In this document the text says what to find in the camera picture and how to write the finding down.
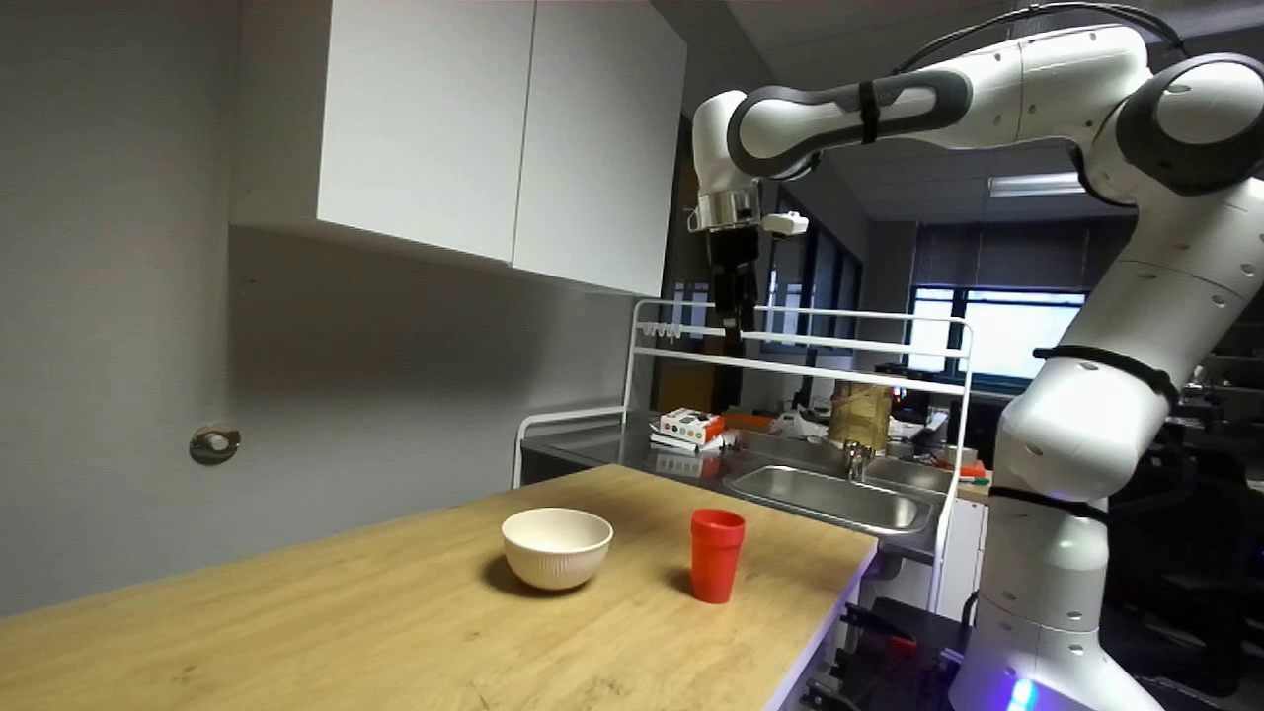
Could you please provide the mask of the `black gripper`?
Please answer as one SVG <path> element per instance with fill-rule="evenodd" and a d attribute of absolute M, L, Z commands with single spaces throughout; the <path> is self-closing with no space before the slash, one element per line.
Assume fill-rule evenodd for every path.
<path fill-rule="evenodd" d="M 743 330 L 755 325 L 759 298 L 759 234 L 755 230 L 722 230 L 708 238 L 712 259 L 712 294 L 714 317 L 726 330 Z"/>

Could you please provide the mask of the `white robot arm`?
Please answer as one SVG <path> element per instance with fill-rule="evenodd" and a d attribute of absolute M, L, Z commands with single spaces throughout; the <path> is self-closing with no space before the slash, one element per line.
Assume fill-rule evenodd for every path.
<path fill-rule="evenodd" d="M 720 92 L 693 115 L 714 317 L 755 325 L 767 183 L 829 147 L 1013 150 L 1062 143 L 1079 186 L 1136 213 L 1083 313 L 996 431 L 982 609 L 953 711 L 1163 711 L 1100 645 L 1111 522 L 1194 366 L 1264 280 L 1264 61 L 1149 61 L 1120 9 L 829 92 Z"/>

